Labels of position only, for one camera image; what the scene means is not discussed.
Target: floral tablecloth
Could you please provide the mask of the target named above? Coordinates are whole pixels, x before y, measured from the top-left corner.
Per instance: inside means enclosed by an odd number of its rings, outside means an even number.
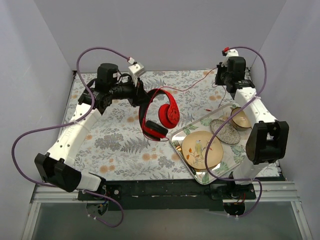
[[[148,71],[141,80],[146,90],[160,86],[186,89],[207,73],[208,70]],[[206,109],[214,110],[218,107],[225,91],[221,86],[212,86],[215,74],[216,72],[212,71],[201,83],[186,92],[168,89],[180,110],[180,122],[175,129],[169,130],[168,137],[177,129],[206,115]],[[95,73],[83,74],[86,82],[96,76]],[[72,117],[83,91],[84,86],[79,76],[76,76],[65,122]],[[158,109],[167,102],[164,95],[157,96],[150,105],[147,119],[159,123]],[[227,93],[222,104],[233,102]],[[138,111],[139,109],[131,107],[127,100],[114,100],[86,136],[74,167],[81,171],[88,170],[107,180],[192,179],[193,176],[168,141],[156,142],[144,138],[138,121]],[[279,176],[277,166],[268,166],[259,176]]]

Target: bird plate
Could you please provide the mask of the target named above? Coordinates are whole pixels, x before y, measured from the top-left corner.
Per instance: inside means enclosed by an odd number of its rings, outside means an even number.
[[[182,154],[185,161],[195,169],[206,169],[205,154],[213,134],[208,131],[195,131],[182,142]],[[224,149],[217,137],[214,138],[208,152],[208,167],[218,165],[224,156]]]

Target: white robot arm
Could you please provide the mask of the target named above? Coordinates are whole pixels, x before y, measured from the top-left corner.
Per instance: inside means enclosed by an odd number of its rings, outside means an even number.
[[[217,65],[215,84],[226,86],[232,98],[243,107],[256,98],[243,111],[250,120],[252,131],[246,143],[246,158],[234,170],[234,179],[254,179],[266,166],[284,157],[289,126],[286,121],[278,121],[265,107],[252,81],[245,79],[246,61],[235,49],[222,51],[223,62]],[[247,185],[252,181],[236,181]]]
[[[67,192],[75,189],[102,192],[105,179],[85,171],[73,168],[76,155],[89,133],[91,127],[101,118],[112,100],[128,99],[133,106],[149,104],[151,98],[144,90],[143,82],[139,77],[145,73],[141,63],[130,62],[130,78],[127,82],[118,82],[118,66],[111,63],[103,63],[98,68],[97,78],[88,83],[94,95],[94,108],[86,118],[76,120],[87,113],[91,108],[91,97],[88,91],[84,91],[78,100],[74,114],[70,122],[61,133],[54,145],[45,155],[39,153],[34,162],[45,182],[51,183]]]

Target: black headphone cushion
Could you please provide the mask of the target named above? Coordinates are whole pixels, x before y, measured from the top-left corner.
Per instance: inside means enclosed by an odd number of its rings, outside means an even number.
[[[145,122],[145,126],[149,129],[152,129],[152,130],[155,130],[156,132],[160,133],[160,134],[163,134],[163,135],[167,135],[168,133],[168,129],[166,129],[165,127],[163,126],[160,126],[159,124],[153,122],[153,121],[146,121]]]

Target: decorative plate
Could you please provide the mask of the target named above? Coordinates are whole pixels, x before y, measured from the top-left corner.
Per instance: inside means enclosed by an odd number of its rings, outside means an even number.
[[[213,134],[208,131],[195,131],[186,136],[182,142],[182,154],[186,162],[195,169],[206,169],[205,153],[208,143]],[[208,167],[212,168],[218,165],[224,156],[223,147],[218,140],[214,138],[208,152]]]
[[[212,122],[210,123],[211,132],[214,134],[224,122],[225,121],[223,121],[221,119],[212,120]],[[216,137],[218,139],[220,139],[220,141],[222,141],[226,144],[237,144],[240,142],[240,134],[229,123],[224,125],[224,127],[218,132]]]

